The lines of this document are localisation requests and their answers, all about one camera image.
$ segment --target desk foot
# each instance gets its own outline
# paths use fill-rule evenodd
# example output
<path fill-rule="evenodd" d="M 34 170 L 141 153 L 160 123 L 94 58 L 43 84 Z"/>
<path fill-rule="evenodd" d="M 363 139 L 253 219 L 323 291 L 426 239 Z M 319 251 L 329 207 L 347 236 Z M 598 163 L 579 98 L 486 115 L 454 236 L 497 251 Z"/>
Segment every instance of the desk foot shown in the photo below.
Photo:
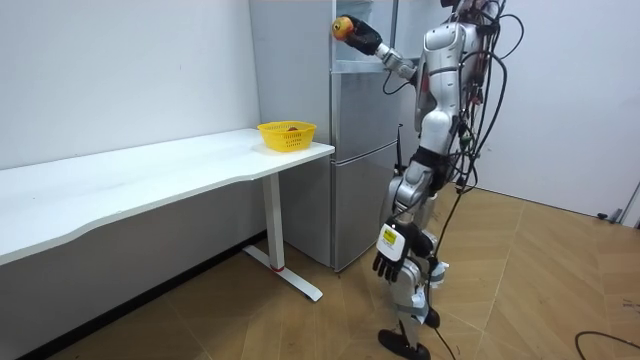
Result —
<path fill-rule="evenodd" d="M 260 261 L 262 264 L 264 264 L 264 266 L 271 269 L 271 264 L 269 264 L 269 256 L 260 251 L 255 246 L 247 246 L 246 248 L 244 248 L 244 252 Z M 285 279 L 291 285 L 295 286 L 298 290 L 302 291 L 303 294 L 305 294 L 314 302 L 318 301 L 322 297 L 322 291 L 320 291 L 317 287 L 311 285 L 307 280 L 301 278 L 286 267 L 282 269 L 282 271 L 274 271 L 274 273 L 280 275 L 281 278 Z"/>

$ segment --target humanoid robot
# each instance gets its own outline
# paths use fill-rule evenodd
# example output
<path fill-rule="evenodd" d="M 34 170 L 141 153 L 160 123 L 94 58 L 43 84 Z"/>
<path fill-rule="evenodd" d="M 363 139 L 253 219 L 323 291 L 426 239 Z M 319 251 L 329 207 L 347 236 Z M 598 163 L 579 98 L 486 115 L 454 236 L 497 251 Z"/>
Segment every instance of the humanoid robot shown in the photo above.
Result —
<path fill-rule="evenodd" d="M 462 172 L 457 185 L 460 195 L 466 191 L 502 104 L 507 74 L 493 50 L 505 3 L 441 0 L 443 7 L 452 7 L 451 16 L 425 34 L 417 65 L 385 45 L 365 22 L 343 15 L 333 23 L 336 39 L 380 58 L 390 72 L 416 88 L 415 129 L 420 146 L 406 168 L 396 167 L 383 205 L 390 216 L 382 224 L 373 264 L 373 270 L 389 282 L 399 325 L 397 332 L 381 330 L 378 340 L 406 359 L 430 359 L 429 351 L 418 341 L 418 328 L 428 325 L 437 331 L 440 325 L 438 313 L 430 306 L 429 289 L 443 280 L 445 264 L 437 258 L 441 242 L 425 230 L 434 201 L 465 157 L 469 171 Z M 484 102 L 483 88 L 491 81 L 493 61 L 503 69 L 503 88 L 496 114 L 480 139 L 484 116 L 478 126 L 475 114 Z"/>

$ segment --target orange fruit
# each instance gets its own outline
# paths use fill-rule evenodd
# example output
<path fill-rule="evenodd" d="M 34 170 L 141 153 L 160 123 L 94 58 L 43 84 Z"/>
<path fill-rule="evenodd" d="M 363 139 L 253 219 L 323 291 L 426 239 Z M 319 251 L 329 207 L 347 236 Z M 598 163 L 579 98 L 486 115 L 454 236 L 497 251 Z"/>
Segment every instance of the orange fruit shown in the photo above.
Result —
<path fill-rule="evenodd" d="M 331 25 L 331 32 L 336 40 L 344 41 L 347 36 L 353 32 L 353 23 L 351 22 L 351 19 L 346 16 L 337 18 L 333 22 L 333 25 Z"/>

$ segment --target floor baseboard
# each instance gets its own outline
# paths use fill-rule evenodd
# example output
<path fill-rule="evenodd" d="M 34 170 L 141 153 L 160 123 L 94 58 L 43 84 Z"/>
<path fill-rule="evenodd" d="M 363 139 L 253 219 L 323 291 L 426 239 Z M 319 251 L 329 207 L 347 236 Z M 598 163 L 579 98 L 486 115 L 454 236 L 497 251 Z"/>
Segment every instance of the floor baseboard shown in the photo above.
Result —
<path fill-rule="evenodd" d="M 262 239 L 267 238 L 267 231 L 264 230 L 249 239 L 234 245 L 233 247 L 221 252 L 220 254 L 201 262 L 200 264 L 192 267 L 189 270 L 182 272 L 181 274 L 163 282 L 160 285 L 149 289 L 142 294 L 134 297 L 133 299 L 116 306 L 115 308 L 107 311 L 106 313 L 99 315 L 98 317 L 87 321 L 86 323 L 78 326 L 77 328 L 61 335 L 48 343 L 30 351 L 29 353 L 21 356 L 18 360 L 41 360 L 46 359 L 57 352 L 71 346 L 79 340 L 91 335 L 92 333 L 100 330 L 101 328 L 111 324 L 119 318 L 127 315 L 128 313 L 136 310 L 137 308 L 157 299 L 163 294 L 169 292 L 172 289 L 184 284 L 185 282 L 193 279 L 194 277 L 202 274 L 203 272 L 211 269 L 217 264 L 229 259 L 233 255 L 242 251 L 243 248 L 249 245 L 255 245 Z"/>

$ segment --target desk leg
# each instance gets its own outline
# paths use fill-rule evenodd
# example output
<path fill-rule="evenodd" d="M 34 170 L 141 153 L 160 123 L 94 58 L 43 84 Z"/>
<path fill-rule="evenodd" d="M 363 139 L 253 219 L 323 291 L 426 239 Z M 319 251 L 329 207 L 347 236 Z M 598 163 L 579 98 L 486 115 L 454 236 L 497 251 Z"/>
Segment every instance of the desk leg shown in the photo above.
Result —
<path fill-rule="evenodd" d="M 284 266 L 284 240 L 282 238 L 282 215 L 280 213 L 280 185 L 278 174 L 262 179 L 264 189 L 264 208 L 267 214 L 267 236 L 269 256 L 254 246 L 247 246 L 244 251 L 263 263 L 291 285 L 302 291 L 308 298 L 318 301 L 322 292 Z"/>

